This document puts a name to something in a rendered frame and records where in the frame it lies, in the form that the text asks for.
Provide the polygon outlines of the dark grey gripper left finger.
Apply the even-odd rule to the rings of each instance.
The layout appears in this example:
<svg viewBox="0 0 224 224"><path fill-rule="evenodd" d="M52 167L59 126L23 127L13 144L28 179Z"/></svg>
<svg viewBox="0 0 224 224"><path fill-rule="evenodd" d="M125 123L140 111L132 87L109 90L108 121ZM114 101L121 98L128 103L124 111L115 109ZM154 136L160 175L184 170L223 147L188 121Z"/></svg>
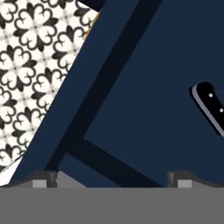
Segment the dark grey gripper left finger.
<svg viewBox="0 0 224 224"><path fill-rule="evenodd" d="M24 188L56 188L57 172L56 171L35 171L31 176L11 181L8 187Z"/></svg>

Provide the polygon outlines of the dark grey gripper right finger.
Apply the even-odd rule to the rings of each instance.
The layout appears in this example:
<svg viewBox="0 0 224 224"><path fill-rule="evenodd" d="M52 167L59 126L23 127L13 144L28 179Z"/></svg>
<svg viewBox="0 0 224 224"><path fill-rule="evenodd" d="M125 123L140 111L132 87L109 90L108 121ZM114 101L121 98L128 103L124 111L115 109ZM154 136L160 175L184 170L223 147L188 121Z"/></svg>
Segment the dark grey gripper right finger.
<svg viewBox="0 0 224 224"><path fill-rule="evenodd" d="M190 171L169 171L167 178L167 186L173 188L224 188L224 185L199 178Z"/></svg>

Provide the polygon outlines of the navy blue open drawer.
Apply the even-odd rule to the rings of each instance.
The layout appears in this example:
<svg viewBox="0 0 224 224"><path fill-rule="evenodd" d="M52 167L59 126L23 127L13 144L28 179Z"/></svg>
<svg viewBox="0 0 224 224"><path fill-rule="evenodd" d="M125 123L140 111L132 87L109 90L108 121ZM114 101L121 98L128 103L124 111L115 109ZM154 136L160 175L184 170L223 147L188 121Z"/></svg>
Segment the navy blue open drawer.
<svg viewBox="0 0 224 224"><path fill-rule="evenodd" d="M198 109L224 98L224 0L81 0L99 12L14 180L58 170L89 187L224 186L224 137Z"/></svg>

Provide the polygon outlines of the black-handled knife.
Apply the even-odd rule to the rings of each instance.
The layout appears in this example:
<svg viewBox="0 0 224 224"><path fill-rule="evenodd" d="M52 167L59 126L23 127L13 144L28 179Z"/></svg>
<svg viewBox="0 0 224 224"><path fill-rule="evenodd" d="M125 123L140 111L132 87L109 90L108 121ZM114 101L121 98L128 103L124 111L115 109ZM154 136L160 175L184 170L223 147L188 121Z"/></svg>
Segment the black-handled knife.
<svg viewBox="0 0 224 224"><path fill-rule="evenodd" d="M210 82L200 82L189 92L215 131L224 138L224 104L218 99L214 86Z"/></svg>

